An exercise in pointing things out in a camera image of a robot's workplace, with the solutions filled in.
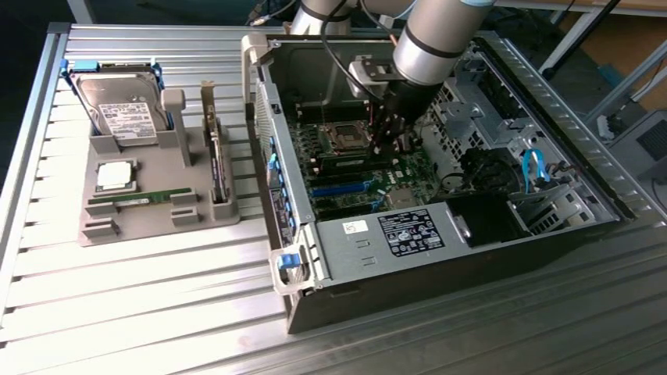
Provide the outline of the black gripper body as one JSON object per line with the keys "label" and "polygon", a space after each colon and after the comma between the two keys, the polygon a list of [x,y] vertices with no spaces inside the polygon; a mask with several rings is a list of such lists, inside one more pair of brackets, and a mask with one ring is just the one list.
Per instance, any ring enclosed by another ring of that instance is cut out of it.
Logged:
{"label": "black gripper body", "polygon": [[410,80],[391,81],[383,98],[390,119],[403,119],[406,124],[414,124],[427,112],[442,86],[443,83],[420,85]]}

